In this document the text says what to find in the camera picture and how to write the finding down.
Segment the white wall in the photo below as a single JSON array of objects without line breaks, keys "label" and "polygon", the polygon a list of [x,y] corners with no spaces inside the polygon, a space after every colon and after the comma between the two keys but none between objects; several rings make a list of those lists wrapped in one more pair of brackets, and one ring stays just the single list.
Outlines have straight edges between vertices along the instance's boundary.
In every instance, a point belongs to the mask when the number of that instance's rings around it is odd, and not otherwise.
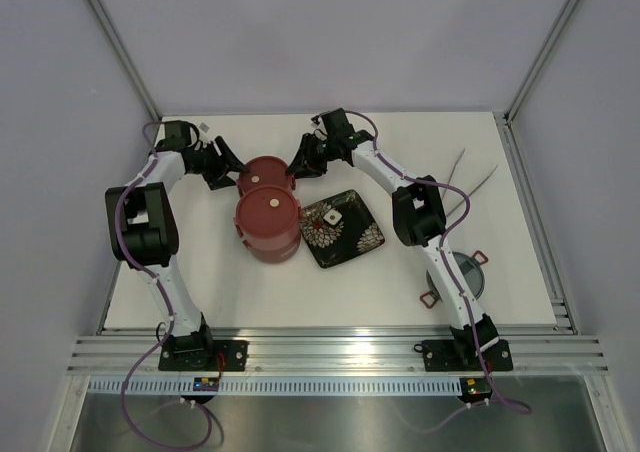
[{"label": "white wall", "polygon": [[504,110],[564,0],[103,0],[165,113]]},{"label": "white wall", "polygon": [[0,0],[2,450],[38,450],[74,339],[95,331],[104,191],[141,165],[145,118],[83,0]]},{"label": "white wall", "polygon": [[579,322],[640,443],[639,20],[639,0],[584,0],[515,125]]}]

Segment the white flower pattern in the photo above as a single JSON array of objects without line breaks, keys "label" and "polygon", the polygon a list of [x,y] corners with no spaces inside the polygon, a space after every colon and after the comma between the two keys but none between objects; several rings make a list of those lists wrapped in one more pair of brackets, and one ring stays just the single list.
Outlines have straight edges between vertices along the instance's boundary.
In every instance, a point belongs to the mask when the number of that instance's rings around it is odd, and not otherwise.
[{"label": "white flower pattern", "polygon": [[360,240],[358,240],[358,252],[364,254],[370,250],[379,247],[384,243],[384,236],[375,222],[362,233]]},{"label": "white flower pattern", "polygon": [[319,202],[311,207],[302,210],[300,218],[300,230],[304,239],[316,247],[324,249],[330,246],[342,234],[344,222],[340,222],[336,226],[331,226],[323,220],[327,212],[331,210],[331,206],[325,202]]}]

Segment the red container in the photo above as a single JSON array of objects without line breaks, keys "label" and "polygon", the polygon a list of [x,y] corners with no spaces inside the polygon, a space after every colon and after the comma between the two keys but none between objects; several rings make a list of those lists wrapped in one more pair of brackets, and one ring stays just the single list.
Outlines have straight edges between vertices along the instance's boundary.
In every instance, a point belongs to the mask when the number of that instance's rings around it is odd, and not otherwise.
[{"label": "red container", "polygon": [[277,185],[291,191],[296,188],[293,175],[286,175],[287,164],[278,157],[256,157],[247,162],[249,172],[243,172],[238,177],[236,185],[240,196],[263,185]]},{"label": "red container", "polygon": [[263,185],[240,199],[233,221],[242,243],[257,259],[276,263],[298,250],[300,213],[300,202],[290,191]]}]

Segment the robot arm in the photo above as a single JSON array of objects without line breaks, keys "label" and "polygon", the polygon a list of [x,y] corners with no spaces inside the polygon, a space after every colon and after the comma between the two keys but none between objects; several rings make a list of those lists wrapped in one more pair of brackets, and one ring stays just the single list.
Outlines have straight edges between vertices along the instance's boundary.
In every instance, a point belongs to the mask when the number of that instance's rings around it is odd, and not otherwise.
[{"label": "robot arm", "polygon": [[[464,293],[460,293],[442,261],[440,243],[445,231],[446,217],[437,188],[406,180],[405,177],[419,176],[406,170],[386,154],[386,160],[401,171],[401,174],[383,163],[377,157],[380,151],[374,149],[373,137],[366,131],[355,131],[344,110],[321,114],[319,118],[322,120],[326,138],[322,140],[314,134],[305,134],[287,173],[294,174],[297,178],[318,177],[326,173],[329,161],[340,159],[369,175],[392,198],[396,235],[404,245],[412,247],[423,258],[444,304],[459,355],[468,360],[476,356],[471,316],[465,298],[471,306],[481,351],[484,352],[497,344],[498,332],[469,290],[446,240],[443,243],[444,251],[451,256],[449,265],[458,282],[462,284]],[[425,179],[435,182],[433,177]]]},{"label": "robot arm", "polygon": [[[163,284],[174,310],[173,334],[163,346],[178,369],[194,369],[209,362],[212,350],[211,334],[203,314],[191,300],[180,273],[176,253],[178,230],[173,218],[168,194],[185,174],[202,175],[211,190],[235,185],[227,177],[231,171],[244,172],[247,167],[227,147],[221,137],[215,144],[203,144],[191,138],[193,124],[173,121],[165,124],[165,138],[158,143],[157,157],[149,157],[147,170],[157,160],[153,170],[127,196],[120,216],[120,229],[126,248],[133,258],[149,269]],[[118,199],[131,184],[107,190],[105,201],[109,220],[111,246],[118,260],[125,260],[115,233],[115,210]],[[141,278],[149,285],[154,300],[162,311],[165,323],[170,317],[167,305],[155,280],[142,271]]]}]

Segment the black square plate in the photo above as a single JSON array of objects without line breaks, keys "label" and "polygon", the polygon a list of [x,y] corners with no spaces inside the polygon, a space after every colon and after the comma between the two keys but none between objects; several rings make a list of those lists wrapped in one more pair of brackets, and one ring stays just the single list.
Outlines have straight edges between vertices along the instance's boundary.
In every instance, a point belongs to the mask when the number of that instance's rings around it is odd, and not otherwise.
[{"label": "black square plate", "polygon": [[[335,225],[324,220],[331,210],[342,215]],[[380,227],[355,190],[347,190],[302,209],[300,230],[323,269],[342,264],[384,244]]]}]

